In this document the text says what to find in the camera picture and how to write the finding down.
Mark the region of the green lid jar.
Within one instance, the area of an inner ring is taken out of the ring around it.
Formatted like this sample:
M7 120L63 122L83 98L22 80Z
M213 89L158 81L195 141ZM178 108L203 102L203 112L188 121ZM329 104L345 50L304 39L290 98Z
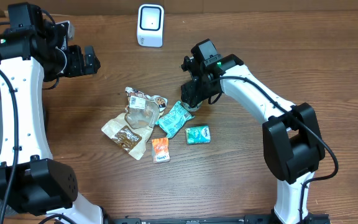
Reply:
M203 102L198 103L196 106L191 107L189 104L182 102L182 107L184 107L184 109L186 109L189 112L195 112L197 110L199 110L201 108Z

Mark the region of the teal white small packet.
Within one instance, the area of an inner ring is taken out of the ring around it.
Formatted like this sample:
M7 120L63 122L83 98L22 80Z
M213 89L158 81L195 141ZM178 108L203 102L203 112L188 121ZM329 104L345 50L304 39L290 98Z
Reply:
M185 129L186 132L186 143L192 144L204 144L210 143L211 135L209 126L195 126Z

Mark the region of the teal snack packet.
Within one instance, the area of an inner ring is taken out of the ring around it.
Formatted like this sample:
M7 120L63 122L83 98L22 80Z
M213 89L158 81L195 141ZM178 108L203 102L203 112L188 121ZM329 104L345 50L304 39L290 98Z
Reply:
M171 139L187 121L193 118L194 116L181 105L181 101L177 101L165 116L157 120L156 124L166 132L166 137Z

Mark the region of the orange red snack packet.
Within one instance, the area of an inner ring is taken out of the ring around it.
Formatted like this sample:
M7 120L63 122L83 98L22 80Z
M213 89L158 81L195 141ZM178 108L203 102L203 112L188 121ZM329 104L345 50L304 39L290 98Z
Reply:
M168 138L158 138L152 140L153 163L169 162L169 140Z

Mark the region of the brown white snack pouch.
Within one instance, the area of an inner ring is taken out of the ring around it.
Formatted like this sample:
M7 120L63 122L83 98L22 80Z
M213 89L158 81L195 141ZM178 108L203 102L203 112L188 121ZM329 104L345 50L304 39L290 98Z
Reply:
M128 104L125 112L110 119L102 132L136 160L142 158L157 120L164 114L168 100L159 95L150 96L127 86Z

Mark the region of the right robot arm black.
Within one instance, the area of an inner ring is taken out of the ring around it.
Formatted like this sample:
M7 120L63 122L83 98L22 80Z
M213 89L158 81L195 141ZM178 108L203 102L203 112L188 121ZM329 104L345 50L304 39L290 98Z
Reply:
M245 223L329 223L328 215L307 209L310 180L325 157L314 109L281 98L237 56L219 54L209 39L192 48L181 69L191 75L181 86L186 109L195 111L204 100L212 105L225 94L262 125L264 159L277 178L277 199L271 215L247 215Z

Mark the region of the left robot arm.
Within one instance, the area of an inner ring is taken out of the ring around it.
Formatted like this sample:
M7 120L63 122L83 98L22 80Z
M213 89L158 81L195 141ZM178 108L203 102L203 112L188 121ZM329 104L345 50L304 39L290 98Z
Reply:
M0 222L13 210L45 222L110 223L102 207L80 194L74 170L53 159L42 103L45 82L98 71L94 48L68 45L71 22L55 22L39 6L22 2L7 10L7 29L0 34Z

